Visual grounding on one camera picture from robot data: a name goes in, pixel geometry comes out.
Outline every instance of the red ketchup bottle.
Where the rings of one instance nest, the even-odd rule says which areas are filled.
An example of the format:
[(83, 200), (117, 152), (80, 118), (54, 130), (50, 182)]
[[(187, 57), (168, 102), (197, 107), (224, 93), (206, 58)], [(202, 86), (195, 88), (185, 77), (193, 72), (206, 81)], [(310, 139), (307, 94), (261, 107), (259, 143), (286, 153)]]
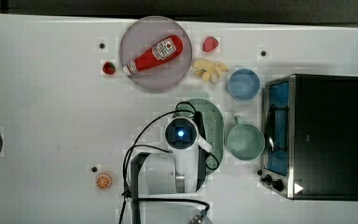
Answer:
[(141, 56), (123, 67), (127, 76), (141, 72), (147, 68), (159, 66), (176, 58), (182, 53), (183, 43), (179, 36), (169, 35), (160, 40)]

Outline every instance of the tabletop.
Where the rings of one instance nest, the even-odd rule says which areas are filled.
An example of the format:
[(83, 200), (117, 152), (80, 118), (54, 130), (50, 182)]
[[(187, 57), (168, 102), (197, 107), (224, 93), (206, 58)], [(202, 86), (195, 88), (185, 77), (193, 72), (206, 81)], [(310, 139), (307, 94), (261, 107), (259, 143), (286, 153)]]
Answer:
[[(358, 28), (181, 21), (193, 59), (230, 70), (212, 85), (190, 68), (177, 87), (151, 93), (119, 69), (119, 43), (134, 22), (0, 15), (0, 223), (117, 223), (124, 154), (148, 121), (202, 96), (222, 112), (225, 137), (234, 116), (260, 127), (260, 92), (246, 102), (227, 94), (238, 69), (254, 70), (262, 87), (293, 73), (358, 76)], [(213, 54), (201, 50), (208, 35), (220, 43)], [(102, 75), (105, 61), (118, 68), (113, 76)], [(141, 142), (157, 146), (166, 121)], [(113, 175), (112, 188), (95, 188), (92, 166)], [(259, 183), (259, 166), (224, 149), (220, 168), (188, 197), (211, 204), (213, 223), (358, 223), (358, 202), (286, 200)]]

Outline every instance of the microwave knob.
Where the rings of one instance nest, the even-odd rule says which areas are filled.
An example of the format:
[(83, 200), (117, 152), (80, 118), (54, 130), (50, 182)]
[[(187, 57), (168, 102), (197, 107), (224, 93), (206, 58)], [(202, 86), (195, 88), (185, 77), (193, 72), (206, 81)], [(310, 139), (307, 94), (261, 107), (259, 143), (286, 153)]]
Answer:
[(271, 185), (277, 191), (282, 191), (283, 190), (283, 182), (280, 179), (271, 181)]
[(260, 180), (262, 182), (265, 182), (267, 186), (269, 186), (271, 184), (272, 181), (272, 177), (270, 175), (266, 175), (264, 177), (261, 177)]

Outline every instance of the green plate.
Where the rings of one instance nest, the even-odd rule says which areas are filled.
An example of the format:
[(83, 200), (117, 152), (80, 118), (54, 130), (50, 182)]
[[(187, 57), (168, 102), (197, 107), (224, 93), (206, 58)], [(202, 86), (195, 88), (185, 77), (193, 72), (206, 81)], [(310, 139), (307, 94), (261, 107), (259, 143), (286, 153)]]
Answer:
[[(224, 121), (222, 113), (216, 107), (216, 105), (204, 99), (191, 99), (188, 100), (196, 109), (202, 113), (204, 120), (206, 141), (212, 145), (212, 154), (219, 160), (219, 163), (223, 159), (223, 129)], [(179, 105), (178, 109), (192, 110), (189, 105)], [(179, 113), (179, 116), (189, 118), (189, 113)], [(216, 168), (217, 163), (213, 157), (207, 158), (207, 164), (211, 168)], [(206, 175), (213, 173), (213, 170), (206, 168)]]

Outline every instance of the pink plate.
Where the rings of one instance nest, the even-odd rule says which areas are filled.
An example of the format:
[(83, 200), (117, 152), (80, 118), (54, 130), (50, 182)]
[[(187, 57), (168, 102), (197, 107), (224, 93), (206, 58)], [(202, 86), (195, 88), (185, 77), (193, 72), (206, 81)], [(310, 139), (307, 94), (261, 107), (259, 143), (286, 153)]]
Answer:
[(129, 76), (133, 82), (149, 91), (167, 91), (185, 77), (192, 58), (191, 43), (186, 31), (175, 21), (151, 16), (134, 23), (121, 39), (120, 61), (124, 66), (168, 35), (182, 38), (182, 53), (168, 63)]

